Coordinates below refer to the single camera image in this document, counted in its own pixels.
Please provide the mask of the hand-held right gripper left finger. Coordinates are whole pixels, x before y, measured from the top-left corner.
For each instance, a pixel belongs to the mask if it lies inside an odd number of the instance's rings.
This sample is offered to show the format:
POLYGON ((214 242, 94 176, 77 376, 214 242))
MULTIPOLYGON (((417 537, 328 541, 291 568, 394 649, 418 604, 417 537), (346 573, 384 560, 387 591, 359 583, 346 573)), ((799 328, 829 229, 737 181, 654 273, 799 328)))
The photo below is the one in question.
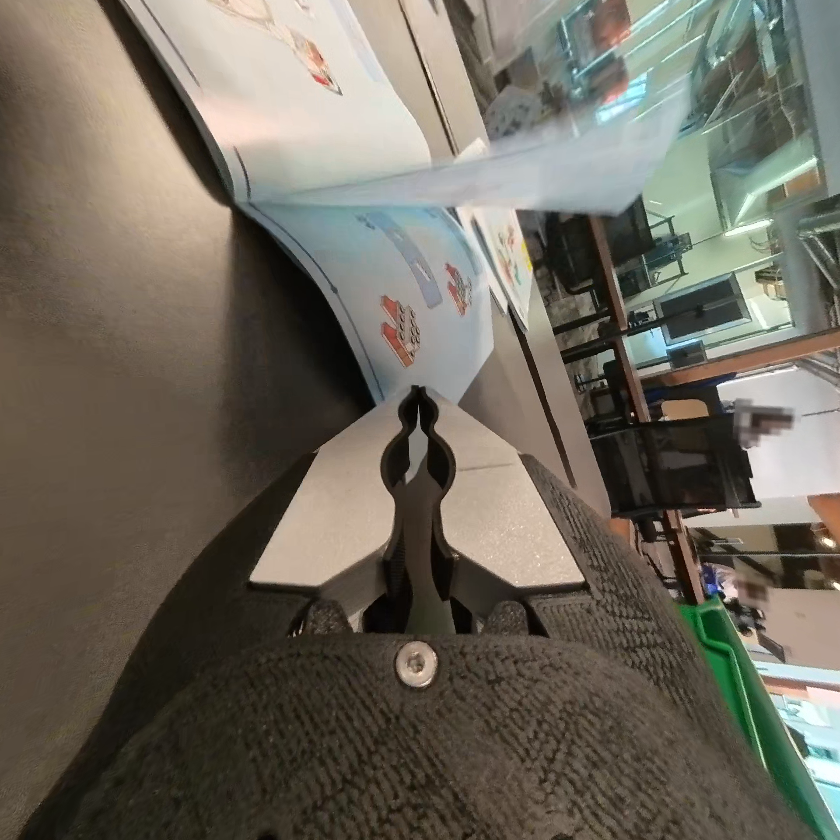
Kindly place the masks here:
POLYGON ((413 385, 313 456, 249 582, 338 602, 348 616, 410 597, 406 475, 421 390, 413 385))

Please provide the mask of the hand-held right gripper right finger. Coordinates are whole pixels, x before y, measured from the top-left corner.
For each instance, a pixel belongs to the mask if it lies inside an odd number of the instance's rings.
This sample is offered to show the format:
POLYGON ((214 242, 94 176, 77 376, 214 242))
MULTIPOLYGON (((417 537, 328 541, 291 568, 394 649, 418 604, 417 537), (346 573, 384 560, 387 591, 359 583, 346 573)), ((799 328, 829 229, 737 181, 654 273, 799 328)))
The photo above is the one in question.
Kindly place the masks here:
POLYGON ((560 516, 521 454, 435 392, 419 393, 418 418, 439 490, 430 561, 441 599, 486 617, 499 602, 584 591, 560 516))

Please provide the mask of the pale blue instruction booklet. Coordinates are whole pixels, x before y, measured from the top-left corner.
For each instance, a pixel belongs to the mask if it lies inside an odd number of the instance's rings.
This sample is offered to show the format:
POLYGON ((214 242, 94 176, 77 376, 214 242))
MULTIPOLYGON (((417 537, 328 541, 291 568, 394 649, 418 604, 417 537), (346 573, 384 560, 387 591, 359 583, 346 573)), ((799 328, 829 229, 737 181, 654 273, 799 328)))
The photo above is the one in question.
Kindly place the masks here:
POLYGON ((494 349, 472 208, 617 214, 686 114, 576 134, 562 121, 434 163, 348 2, 122 2, 202 132, 234 204, 312 278, 373 399, 453 403, 494 349))

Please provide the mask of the black mesh office chair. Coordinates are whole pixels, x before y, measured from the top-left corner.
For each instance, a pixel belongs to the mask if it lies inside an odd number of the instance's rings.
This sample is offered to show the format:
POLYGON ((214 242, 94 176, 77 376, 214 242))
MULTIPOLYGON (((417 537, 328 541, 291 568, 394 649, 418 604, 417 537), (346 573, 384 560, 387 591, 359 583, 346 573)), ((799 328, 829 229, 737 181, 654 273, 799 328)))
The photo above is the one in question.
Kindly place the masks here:
MULTIPOLYGON (((646 254, 654 246, 642 196, 620 214, 598 217, 615 268, 646 254)), ((588 291, 602 283, 601 265, 592 221, 585 215, 553 211, 542 215, 544 262, 570 294, 588 291)))
POLYGON ((636 423, 590 442, 616 518, 761 507, 732 414, 636 423))

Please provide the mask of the long wooden table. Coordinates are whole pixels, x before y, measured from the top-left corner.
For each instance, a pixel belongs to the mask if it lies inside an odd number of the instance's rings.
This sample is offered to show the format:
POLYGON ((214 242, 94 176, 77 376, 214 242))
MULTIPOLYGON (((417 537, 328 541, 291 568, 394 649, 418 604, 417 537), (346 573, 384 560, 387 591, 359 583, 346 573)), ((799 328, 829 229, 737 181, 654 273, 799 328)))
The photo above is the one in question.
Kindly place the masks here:
POLYGON ((675 577, 687 604, 698 606, 707 599, 700 562, 681 514, 666 510, 660 517, 659 536, 667 546, 675 577))
POLYGON ((641 381, 629 357, 625 339, 629 326, 622 293, 618 284, 613 258, 608 245, 602 217, 590 215, 587 218, 595 242, 595 252, 602 270, 606 294, 606 308, 611 325, 609 337, 605 340, 613 351, 621 372, 631 418, 639 423, 651 421, 641 381))

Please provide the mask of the colourful cover instruction booklet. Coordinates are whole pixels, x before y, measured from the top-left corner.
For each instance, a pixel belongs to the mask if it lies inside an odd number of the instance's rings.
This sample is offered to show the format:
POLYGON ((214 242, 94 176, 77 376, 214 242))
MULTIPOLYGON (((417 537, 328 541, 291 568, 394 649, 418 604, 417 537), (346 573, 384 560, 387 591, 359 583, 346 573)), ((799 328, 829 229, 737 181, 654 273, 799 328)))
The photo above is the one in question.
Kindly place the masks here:
POLYGON ((472 208, 472 226, 490 268, 490 290, 498 306, 529 329, 533 270, 518 216, 512 209, 472 208))

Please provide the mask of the grey framed screen on stand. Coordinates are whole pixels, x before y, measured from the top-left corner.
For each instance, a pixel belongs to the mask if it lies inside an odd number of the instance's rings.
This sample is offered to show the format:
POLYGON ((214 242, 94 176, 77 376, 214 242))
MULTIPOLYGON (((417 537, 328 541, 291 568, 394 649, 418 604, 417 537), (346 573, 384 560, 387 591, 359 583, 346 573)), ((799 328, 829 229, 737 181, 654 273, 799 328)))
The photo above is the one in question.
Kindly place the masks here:
POLYGON ((655 299, 653 307, 668 347, 753 320, 735 272, 670 292, 655 299))

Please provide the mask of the green plastic bin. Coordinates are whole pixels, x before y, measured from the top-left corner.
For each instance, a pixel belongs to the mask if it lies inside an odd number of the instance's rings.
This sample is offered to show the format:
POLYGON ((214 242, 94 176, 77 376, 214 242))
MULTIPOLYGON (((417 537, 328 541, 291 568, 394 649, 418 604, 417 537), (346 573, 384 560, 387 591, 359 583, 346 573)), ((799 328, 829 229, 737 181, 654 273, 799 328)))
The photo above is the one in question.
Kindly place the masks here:
POLYGON ((834 816, 723 604, 675 605, 698 642, 727 708, 787 805, 815 837, 838 839, 834 816))

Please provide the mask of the printed instruction sheet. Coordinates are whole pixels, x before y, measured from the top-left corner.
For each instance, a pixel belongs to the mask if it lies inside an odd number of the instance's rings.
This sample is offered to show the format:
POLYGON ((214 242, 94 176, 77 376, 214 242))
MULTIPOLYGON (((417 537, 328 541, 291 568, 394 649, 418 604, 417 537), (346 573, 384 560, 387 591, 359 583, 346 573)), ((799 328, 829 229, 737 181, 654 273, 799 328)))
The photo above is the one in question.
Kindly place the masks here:
POLYGON ((506 85, 484 111, 486 134, 496 142, 529 131, 541 120, 543 101, 538 93, 506 85))

